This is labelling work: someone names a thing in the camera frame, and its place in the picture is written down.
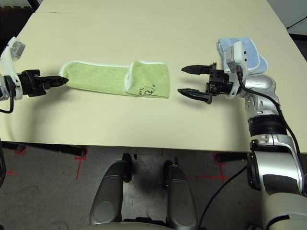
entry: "green towel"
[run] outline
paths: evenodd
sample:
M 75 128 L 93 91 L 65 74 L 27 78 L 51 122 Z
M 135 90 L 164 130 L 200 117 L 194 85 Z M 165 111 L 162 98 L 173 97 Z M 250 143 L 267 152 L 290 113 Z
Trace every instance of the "green towel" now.
M 131 66 L 67 62 L 59 73 L 68 78 L 69 87 L 111 94 L 162 97 L 169 96 L 169 74 L 161 62 L 134 61 Z
M 162 62 L 134 61 L 125 82 L 125 91 L 137 96 L 169 96 L 169 74 Z

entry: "floor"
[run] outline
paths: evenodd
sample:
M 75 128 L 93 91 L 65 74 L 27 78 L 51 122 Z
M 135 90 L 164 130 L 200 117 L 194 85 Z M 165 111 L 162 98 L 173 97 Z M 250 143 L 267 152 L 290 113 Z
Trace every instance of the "floor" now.
M 167 195 L 161 187 L 162 166 L 174 161 L 185 172 L 200 216 L 210 197 L 244 161 L 218 164 L 205 151 L 90 147 L 86 159 L 28 148 L 5 149 L 7 176 L 0 189 L 0 223 L 5 230 L 71 230 L 88 225 L 89 211 L 106 169 L 123 153 L 137 154 L 134 174 L 124 184 L 123 218 L 165 220 Z M 246 172 L 215 199 L 203 226 L 208 230 L 245 230 L 261 223 L 260 194 L 252 190 Z
M 30 7 L 28 0 L 1 0 L 0 6 L 19 6 L 19 7 Z
M 301 51 L 303 57 L 307 61 L 307 41 L 300 41 L 300 40 L 293 40 L 299 49 Z

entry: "black cable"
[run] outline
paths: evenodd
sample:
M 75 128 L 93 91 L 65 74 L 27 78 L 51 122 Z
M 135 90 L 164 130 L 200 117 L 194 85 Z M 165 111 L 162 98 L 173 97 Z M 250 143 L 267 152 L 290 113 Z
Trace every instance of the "black cable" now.
M 244 172 L 244 170 L 246 169 L 246 166 L 243 167 L 243 169 L 241 169 L 240 171 L 238 171 L 235 175 L 233 175 L 232 177 L 230 177 L 228 179 L 228 181 L 225 182 L 225 184 L 223 184 L 217 191 L 216 193 L 211 197 L 211 199 L 209 200 L 206 208 L 204 209 L 202 215 L 201 215 L 201 219 L 200 219 L 200 223 L 198 224 L 198 230 L 201 229 L 201 224 L 202 224 L 202 221 L 203 221 L 203 218 L 205 217 L 205 214 L 208 210 L 208 208 L 210 207 L 210 204 L 212 203 L 212 201 L 214 200 L 214 198 L 220 193 L 220 191 L 225 188 L 226 185 L 228 185 L 233 179 L 235 179 L 237 176 L 239 176 L 242 172 Z
M 299 150 L 299 146 L 298 146 L 298 142 L 297 142 L 297 139 L 293 133 L 293 131 L 291 130 L 291 128 L 289 127 L 289 125 L 287 124 L 284 116 L 283 116 L 283 113 L 282 113 L 282 110 L 280 109 L 280 105 L 278 102 L 276 102 L 273 98 L 271 98 L 270 96 L 268 95 L 265 95 L 265 94 L 262 94 L 260 92 L 257 92 L 257 91 L 253 91 L 251 89 L 248 89 L 245 87 L 245 85 L 243 84 L 242 80 L 243 80 L 243 70 L 242 70 L 242 67 L 241 66 L 236 66 L 236 74 L 238 76 L 238 81 L 239 81 L 239 84 L 241 86 L 241 88 L 246 91 L 246 92 L 249 92 L 249 93 L 253 93 L 255 95 L 258 95 L 258 96 L 261 96 L 261 97 L 264 97 L 266 99 L 269 99 L 276 107 L 277 109 L 277 112 L 279 114 L 279 117 L 281 118 L 282 120 L 282 123 L 283 125 L 286 127 L 286 129 L 289 131 L 293 141 L 294 141 L 294 144 L 295 144 L 295 148 L 296 148 L 296 154 L 297 154 L 297 157 L 298 157 L 298 160 L 300 161 L 300 164 L 301 164 L 301 167 L 303 167 L 303 164 L 302 164 L 302 161 L 301 161 L 301 152 Z
M 10 114 L 11 112 L 13 112 L 14 110 L 14 95 L 13 95 L 13 90 L 10 89 L 10 110 L 2 110 L 0 109 L 1 113 L 5 113 L 5 114 Z
M 2 142 L 0 139 L 0 188 L 4 182 L 5 174 L 6 174 L 6 167 L 5 167 L 4 153 L 2 149 Z
M 302 20 L 299 20 L 298 22 L 294 23 L 293 25 L 288 26 L 286 29 L 291 28 L 292 26 L 294 26 L 294 25 L 300 23 L 301 21 L 305 20 L 306 18 L 307 18 L 307 16 L 306 16 L 305 18 L 303 18 Z

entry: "table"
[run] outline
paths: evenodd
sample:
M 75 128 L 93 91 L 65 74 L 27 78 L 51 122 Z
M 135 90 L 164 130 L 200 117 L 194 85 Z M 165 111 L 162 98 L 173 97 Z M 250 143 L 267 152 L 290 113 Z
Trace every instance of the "table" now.
M 208 76 L 187 65 L 222 59 L 220 37 L 251 37 L 267 59 L 284 116 L 307 151 L 307 63 L 265 0 L 44 0 L 18 38 L 26 44 L 16 71 L 57 75 L 71 60 L 129 65 L 162 61 L 170 73 L 168 99 L 138 98 L 62 86 L 16 101 L 0 114 L 5 141 L 103 146 L 248 151 L 244 100 L 222 95 L 205 103 L 177 88 L 204 90 Z

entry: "table leg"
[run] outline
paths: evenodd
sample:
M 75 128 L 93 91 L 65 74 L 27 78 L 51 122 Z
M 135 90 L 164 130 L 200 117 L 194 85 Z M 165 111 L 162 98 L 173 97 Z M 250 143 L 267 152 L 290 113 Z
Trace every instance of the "table leg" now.
M 28 3 L 31 5 L 34 11 L 39 7 L 39 3 L 37 0 L 28 0 Z
M 246 160 L 248 157 L 247 152 L 219 152 L 215 155 L 215 160 L 218 163 L 228 161 L 241 161 Z
M 73 154 L 76 156 L 82 156 L 86 153 L 85 148 L 78 148 L 71 145 L 58 145 L 58 144 L 37 144 L 37 143 L 26 143 L 26 142 L 7 142 L 2 141 L 2 147 L 10 150 L 22 151 L 25 146 L 31 146 L 40 149 L 46 149 L 56 152 Z

